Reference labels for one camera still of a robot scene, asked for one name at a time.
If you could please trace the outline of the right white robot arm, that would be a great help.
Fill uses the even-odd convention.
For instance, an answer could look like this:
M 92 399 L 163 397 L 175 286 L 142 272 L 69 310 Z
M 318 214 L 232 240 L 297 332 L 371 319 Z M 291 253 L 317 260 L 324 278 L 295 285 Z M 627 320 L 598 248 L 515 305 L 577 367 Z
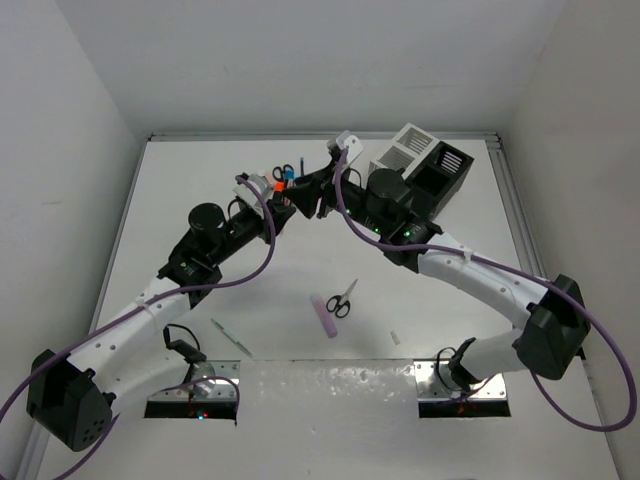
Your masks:
M 308 218 L 345 214 L 379 235 L 377 246 L 392 263 L 463 291 L 511 324 L 503 334 L 472 337 L 456 348 L 435 369 L 441 387 L 469 392 L 489 377 L 520 370 L 563 377 L 591 329 L 576 281 L 527 276 L 466 249 L 433 223 L 434 207 L 419 197 L 432 173 L 406 181 L 397 171 L 378 169 L 360 187 L 334 171 L 328 166 L 297 179 L 285 198 Z

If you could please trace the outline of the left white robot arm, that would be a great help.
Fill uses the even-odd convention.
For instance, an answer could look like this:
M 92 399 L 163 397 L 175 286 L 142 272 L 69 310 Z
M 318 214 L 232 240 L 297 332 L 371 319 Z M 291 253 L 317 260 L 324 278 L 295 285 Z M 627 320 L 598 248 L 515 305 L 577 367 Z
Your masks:
M 221 264 L 256 238 L 272 242 L 294 215 L 281 201 L 269 218 L 243 204 L 230 218 L 215 203 L 194 207 L 189 229 L 145 291 L 124 311 L 126 321 L 63 356 L 47 349 L 32 363 L 27 413 L 70 450 L 94 444 L 127 401 L 151 395 L 185 376 L 206 356 L 174 340 L 168 324 L 193 310 L 222 279 Z

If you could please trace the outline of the green pen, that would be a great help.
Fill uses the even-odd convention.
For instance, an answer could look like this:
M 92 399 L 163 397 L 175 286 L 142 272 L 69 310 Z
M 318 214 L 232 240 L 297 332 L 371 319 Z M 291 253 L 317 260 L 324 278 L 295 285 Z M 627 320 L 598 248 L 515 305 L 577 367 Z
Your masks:
M 222 324 L 212 319 L 211 323 L 213 326 L 227 339 L 229 340 L 240 352 L 246 355 L 248 358 L 253 359 L 253 354 L 250 350 L 240 342 L 228 329 L 226 329 Z

